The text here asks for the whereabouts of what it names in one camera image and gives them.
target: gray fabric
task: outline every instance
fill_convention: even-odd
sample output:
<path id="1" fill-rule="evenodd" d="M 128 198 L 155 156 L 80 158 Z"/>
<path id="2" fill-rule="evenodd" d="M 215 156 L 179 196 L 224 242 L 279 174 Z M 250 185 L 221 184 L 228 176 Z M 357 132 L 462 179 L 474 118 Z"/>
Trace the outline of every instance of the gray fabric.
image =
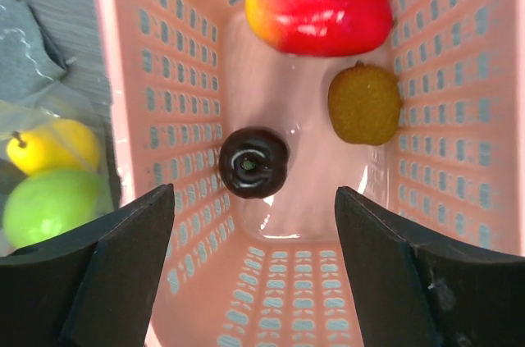
<path id="1" fill-rule="evenodd" d="M 16 103 L 66 74 L 66 64 L 30 8 L 0 0 L 0 99 Z"/>

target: red mango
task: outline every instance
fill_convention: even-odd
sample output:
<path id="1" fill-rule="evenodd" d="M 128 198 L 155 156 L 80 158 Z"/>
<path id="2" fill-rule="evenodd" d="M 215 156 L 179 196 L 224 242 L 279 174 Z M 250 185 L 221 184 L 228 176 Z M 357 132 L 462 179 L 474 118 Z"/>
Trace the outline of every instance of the red mango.
<path id="1" fill-rule="evenodd" d="M 342 57 L 370 52 L 388 37 L 389 0 L 246 0 L 252 31 L 283 53 Z"/>

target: clear plastic bag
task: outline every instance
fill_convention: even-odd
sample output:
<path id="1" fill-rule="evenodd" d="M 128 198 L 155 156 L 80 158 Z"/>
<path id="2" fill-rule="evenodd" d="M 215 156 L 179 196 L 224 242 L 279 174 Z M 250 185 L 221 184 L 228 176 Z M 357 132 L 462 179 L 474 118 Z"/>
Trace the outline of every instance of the clear plastic bag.
<path id="1" fill-rule="evenodd" d="M 37 243 L 31 233 L 52 237 L 65 232 L 57 233 L 60 224 L 79 226 L 113 210 L 105 137 L 90 101 L 60 82 L 17 104 L 0 100 L 0 215 L 11 246 Z M 31 190 L 33 212 L 24 200 Z"/>

